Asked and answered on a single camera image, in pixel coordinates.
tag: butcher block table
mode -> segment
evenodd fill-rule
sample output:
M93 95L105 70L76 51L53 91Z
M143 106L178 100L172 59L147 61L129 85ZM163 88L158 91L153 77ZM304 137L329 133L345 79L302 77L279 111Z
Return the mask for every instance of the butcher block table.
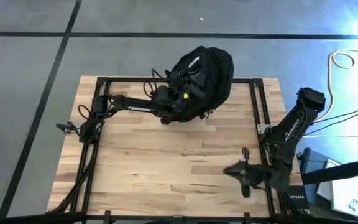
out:
M81 77L70 117L76 125L84 122L78 105L91 108L96 80ZM271 123L278 124L286 115L278 79L263 82ZM109 93L148 99L142 84L114 82ZM114 215L243 217L249 212L251 217L269 217L265 191L251 190L250 197L243 198L239 181L222 173L243 158L243 147L249 149L250 164L261 163L249 88L248 83L233 83L230 97L204 120L162 125L160 118L138 111L120 111L105 119L87 214L110 210ZM263 119L260 93L255 90ZM81 149L78 136L67 134L48 210L73 187ZM302 185L296 160L292 172L290 185ZM275 190L273 202L279 213Z

